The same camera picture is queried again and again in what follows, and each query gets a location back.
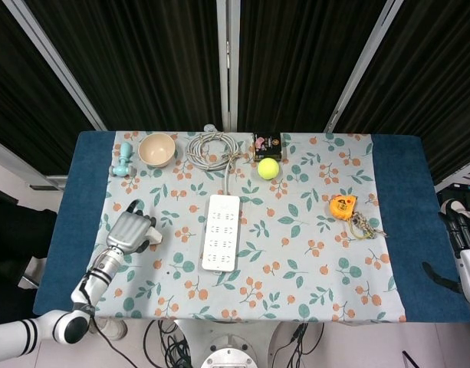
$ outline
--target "floor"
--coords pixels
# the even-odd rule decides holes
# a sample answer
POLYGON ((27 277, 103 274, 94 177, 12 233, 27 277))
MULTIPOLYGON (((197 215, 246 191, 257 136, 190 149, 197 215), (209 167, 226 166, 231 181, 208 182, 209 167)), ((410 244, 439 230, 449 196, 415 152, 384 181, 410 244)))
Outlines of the floor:
MULTIPOLYGON (((20 205, 35 209, 59 208, 62 192, 35 192, 17 176, 0 167, 0 189, 20 199, 20 205)), ((43 261, 34 260, 28 269, 39 278, 43 261)), ((148 320, 128 320, 129 332, 125 338, 114 342, 138 367, 151 366, 143 350, 143 334, 148 320)), ((271 343, 271 351, 285 345, 295 329, 294 324, 279 326, 271 343)), ((320 325, 312 325, 307 332, 305 349, 316 341, 320 325)), ((147 337, 150 355, 161 362, 156 324, 147 337)), ((402 350, 421 368, 470 368, 470 324, 377 324, 348 327, 327 324, 318 348, 302 361, 303 367, 413 367, 405 363, 402 350)), ((281 350, 274 367, 286 367, 291 348, 281 350)), ((0 362, 0 368, 61 368, 106 367, 119 368, 127 362, 116 355, 97 336, 88 334, 74 346, 62 346, 54 341, 43 341, 33 354, 0 362)))

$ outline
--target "small black box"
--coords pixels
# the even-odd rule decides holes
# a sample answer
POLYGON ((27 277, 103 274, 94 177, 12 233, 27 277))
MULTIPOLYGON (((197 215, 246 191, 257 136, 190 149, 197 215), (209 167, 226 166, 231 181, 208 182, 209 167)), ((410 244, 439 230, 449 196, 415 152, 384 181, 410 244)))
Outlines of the small black box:
POLYGON ((280 133, 253 133, 254 161, 271 158, 281 161, 282 145, 280 133))

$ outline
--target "power strip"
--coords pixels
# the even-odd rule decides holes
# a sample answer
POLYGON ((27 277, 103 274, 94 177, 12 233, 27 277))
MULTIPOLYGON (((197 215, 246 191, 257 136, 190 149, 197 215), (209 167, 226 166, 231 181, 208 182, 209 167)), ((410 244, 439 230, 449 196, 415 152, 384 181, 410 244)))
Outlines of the power strip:
POLYGON ((239 197, 211 195, 202 256, 202 268, 205 270, 219 272, 235 270, 239 209, 239 197))

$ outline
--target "teal toy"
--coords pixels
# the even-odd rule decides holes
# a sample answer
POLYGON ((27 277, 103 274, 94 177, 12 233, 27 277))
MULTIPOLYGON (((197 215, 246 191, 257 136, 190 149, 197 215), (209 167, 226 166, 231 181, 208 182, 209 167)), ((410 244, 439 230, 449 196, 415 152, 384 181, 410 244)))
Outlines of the teal toy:
POLYGON ((136 169, 130 163, 130 157, 133 155, 133 147, 128 143, 120 145, 119 166, 109 167, 109 174, 112 176, 135 176, 136 169))

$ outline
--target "table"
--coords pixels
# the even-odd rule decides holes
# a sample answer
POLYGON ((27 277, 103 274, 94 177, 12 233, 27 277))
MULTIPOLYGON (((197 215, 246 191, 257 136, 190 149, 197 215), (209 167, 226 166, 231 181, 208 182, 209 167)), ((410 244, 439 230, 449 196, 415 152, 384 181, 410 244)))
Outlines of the table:
MULTIPOLYGON (((35 303, 37 314, 71 308, 69 295, 86 268, 100 222, 114 137, 112 132, 80 135, 35 303)), ((422 261, 429 261, 445 277, 457 277, 419 139, 373 136, 373 142, 383 226, 401 234, 387 244, 407 320, 469 321, 462 296, 433 284, 421 268, 422 261)))

